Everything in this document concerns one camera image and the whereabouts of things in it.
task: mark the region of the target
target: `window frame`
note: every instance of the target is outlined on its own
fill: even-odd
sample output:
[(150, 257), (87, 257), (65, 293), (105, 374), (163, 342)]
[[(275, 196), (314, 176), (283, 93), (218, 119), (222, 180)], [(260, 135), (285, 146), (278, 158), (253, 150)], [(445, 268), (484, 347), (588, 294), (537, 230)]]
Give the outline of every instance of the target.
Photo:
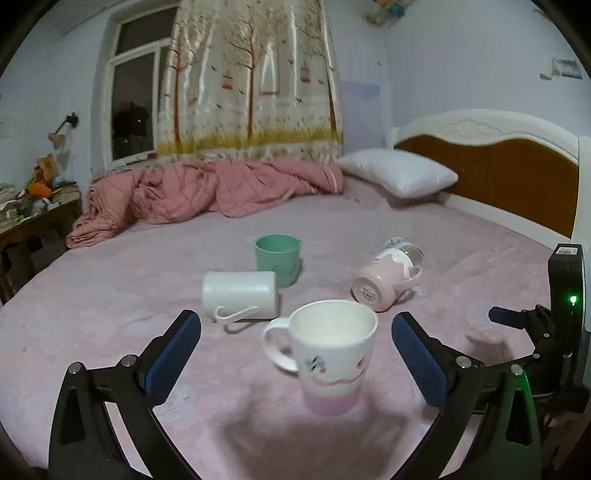
[[(156, 154), (157, 144), (157, 132), (158, 132), (158, 101), (160, 94), (160, 61), (161, 53), (163, 48), (171, 48), (173, 45), (172, 35), (173, 29), (170, 31), (170, 37), (162, 38), (139, 47), (132, 48), (131, 50), (124, 51), (123, 53), (116, 54), (117, 46), (119, 43), (119, 36), (121, 34), (121, 28), (124, 24), (133, 22), (142, 17), (161, 12), (163, 10), (169, 10), (172, 8), (178, 9), (178, 2), (170, 2), (164, 5), (160, 5), (157, 8), (146, 9), (135, 15), (129, 15), (127, 17), (118, 18), (116, 20), (115, 34), (111, 41), (111, 50), (109, 59), (106, 62), (105, 78), (103, 80), (103, 102), (102, 102), (102, 149), (103, 149), (103, 160), (105, 164), (105, 170), (114, 170), (117, 168), (126, 167), (131, 164), (147, 161), (149, 155)], [(154, 62), (152, 65), (152, 140), (154, 142), (154, 149), (147, 150), (138, 154), (129, 155), (127, 157), (113, 159), (113, 144), (112, 144), (112, 101), (113, 101), (113, 83), (115, 80), (115, 67), (122, 65), (128, 61), (144, 57), (146, 55), (154, 54)]]

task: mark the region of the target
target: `pillow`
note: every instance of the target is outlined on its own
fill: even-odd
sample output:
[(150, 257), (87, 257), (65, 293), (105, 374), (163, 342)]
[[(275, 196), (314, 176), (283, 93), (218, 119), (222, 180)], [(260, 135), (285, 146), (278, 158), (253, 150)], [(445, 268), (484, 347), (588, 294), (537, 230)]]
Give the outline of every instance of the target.
[(386, 148), (368, 148), (337, 160), (343, 171), (378, 183), (395, 197), (416, 199), (446, 189), (457, 173), (430, 158)]

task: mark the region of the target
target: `mug rim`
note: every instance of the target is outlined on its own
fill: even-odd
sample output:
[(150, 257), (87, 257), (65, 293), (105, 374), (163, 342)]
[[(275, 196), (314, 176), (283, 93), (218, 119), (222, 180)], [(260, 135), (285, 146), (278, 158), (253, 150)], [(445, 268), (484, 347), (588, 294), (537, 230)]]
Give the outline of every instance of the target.
[[(291, 248), (289, 250), (283, 250), (281, 252), (272, 252), (271, 250), (266, 250), (265, 248), (260, 247), (259, 242), (267, 237), (270, 237), (270, 236), (283, 236), (283, 237), (287, 237), (287, 238), (293, 238), (294, 240), (297, 240), (297, 246), (294, 248)], [(260, 236), (259, 238), (257, 238), (255, 240), (255, 248), (257, 250), (260, 250), (261, 252), (265, 252), (267, 254), (275, 254), (275, 255), (290, 254), (290, 253), (297, 252), (301, 248), (301, 244), (302, 244), (302, 241), (300, 238), (297, 238), (296, 236), (293, 236), (293, 235), (287, 235), (285, 233), (269, 233), (268, 235)]]
[[(340, 343), (338, 345), (327, 345), (325, 343), (317, 343), (317, 342), (308, 342), (305, 340), (302, 340), (302, 338), (298, 337), (293, 330), (291, 329), (291, 325), (292, 325), (292, 320), (293, 317), (300, 311), (303, 310), (305, 308), (317, 305), (319, 303), (351, 303), (354, 305), (359, 306), (362, 310), (366, 310), (368, 313), (371, 314), (372, 318), (374, 319), (374, 326), (371, 329), (371, 331), (362, 339), (359, 340), (355, 340), (353, 342), (347, 342), (347, 343)], [(291, 315), (288, 316), (289, 321), (290, 321), (290, 327), (288, 329), (290, 335), (296, 339), (298, 342), (300, 343), (304, 343), (306, 345), (313, 345), (316, 347), (322, 347), (325, 349), (340, 349), (343, 347), (348, 347), (348, 346), (353, 346), (353, 345), (358, 345), (360, 343), (366, 342), (368, 339), (370, 339), (375, 332), (378, 330), (378, 314), (373, 311), (371, 308), (369, 308), (367, 305), (364, 305), (363, 303), (360, 303), (358, 301), (353, 301), (353, 300), (345, 300), (345, 299), (330, 299), (330, 300), (317, 300), (317, 301), (313, 301), (311, 303), (307, 303), (306, 305), (302, 305), (300, 308), (296, 309), (295, 311), (293, 311), (293, 313)]]

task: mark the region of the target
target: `black device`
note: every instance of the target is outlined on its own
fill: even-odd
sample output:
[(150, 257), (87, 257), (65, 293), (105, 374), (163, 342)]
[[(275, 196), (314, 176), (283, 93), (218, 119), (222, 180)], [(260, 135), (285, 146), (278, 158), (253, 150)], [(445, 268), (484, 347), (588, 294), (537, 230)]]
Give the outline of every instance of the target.
[[(538, 480), (545, 423), (589, 401), (582, 247), (559, 244), (548, 261), (551, 310), (494, 307), (491, 321), (525, 329), (531, 355), (486, 366), (429, 337), (409, 312), (392, 321), (392, 340), (429, 405), (440, 409), (392, 480), (440, 477), (473, 414), (482, 421), (463, 465), (448, 480)], [(201, 336), (185, 310), (140, 356), (110, 368), (68, 367), (51, 428), (51, 480), (138, 480), (119, 446), (105, 403), (117, 403), (139, 455), (157, 480), (200, 480), (152, 412), (166, 401)]]

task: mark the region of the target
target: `mattress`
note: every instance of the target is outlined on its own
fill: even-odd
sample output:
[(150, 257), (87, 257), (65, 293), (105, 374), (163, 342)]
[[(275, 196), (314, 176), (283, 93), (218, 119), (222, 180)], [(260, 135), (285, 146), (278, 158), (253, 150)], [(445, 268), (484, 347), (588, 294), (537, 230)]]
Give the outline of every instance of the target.
[[(351, 299), (353, 273), (392, 236), (425, 255), (421, 286), (379, 315), (362, 398), (320, 417), (260, 347), (262, 322), (227, 329), (202, 317), (203, 335), (168, 401), (155, 413), (204, 480), (390, 479), (437, 415), (392, 344), (394, 314), (409, 310), (431, 336), (487, 364), (532, 351), (523, 331), (492, 324), (493, 305), (549, 306), (550, 250), (504, 227), (437, 203), (396, 205), (348, 180), (344, 196), (301, 197), (243, 219), (207, 213), (177, 225), (138, 224), (67, 252), (0, 310), (0, 420), (32, 465), (47, 467), (54, 406), (69, 364), (108, 367), (140, 353), (183, 309), (202, 313), (203, 275), (255, 268), (267, 233), (303, 240), (303, 271), (282, 290), (281, 313)], [(132, 466), (145, 467), (116, 408), (113, 424)], [(478, 426), (447, 466), (456, 469)]]

